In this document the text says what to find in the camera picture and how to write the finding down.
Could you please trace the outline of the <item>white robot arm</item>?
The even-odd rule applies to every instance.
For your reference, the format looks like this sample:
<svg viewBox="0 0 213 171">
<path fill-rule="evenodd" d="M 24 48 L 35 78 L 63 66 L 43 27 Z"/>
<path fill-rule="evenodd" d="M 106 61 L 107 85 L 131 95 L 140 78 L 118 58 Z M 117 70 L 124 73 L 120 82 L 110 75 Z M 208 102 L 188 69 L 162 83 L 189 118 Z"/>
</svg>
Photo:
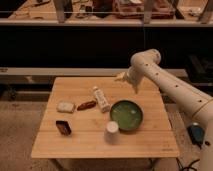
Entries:
<svg viewBox="0 0 213 171">
<path fill-rule="evenodd" d="M 161 54 L 156 49 L 135 53 L 131 66 L 116 80 L 126 81 L 138 93 L 139 84 L 147 77 L 178 104 L 205 130 L 198 171 L 213 171 L 213 97 L 159 67 L 160 61 Z"/>
</svg>

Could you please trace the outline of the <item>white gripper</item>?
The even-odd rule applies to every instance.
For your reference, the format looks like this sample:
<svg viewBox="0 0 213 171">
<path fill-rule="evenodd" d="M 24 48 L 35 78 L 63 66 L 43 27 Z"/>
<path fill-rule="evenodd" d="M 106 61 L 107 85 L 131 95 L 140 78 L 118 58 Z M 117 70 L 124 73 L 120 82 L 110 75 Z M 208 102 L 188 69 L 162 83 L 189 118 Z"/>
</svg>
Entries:
<svg viewBox="0 0 213 171">
<path fill-rule="evenodd" d="M 115 77 L 115 81 L 127 81 L 131 84 L 136 94 L 139 91 L 138 85 L 140 84 L 141 79 L 141 74 L 134 67 L 128 68 L 124 73 L 120 73 Z"/>
</svg>

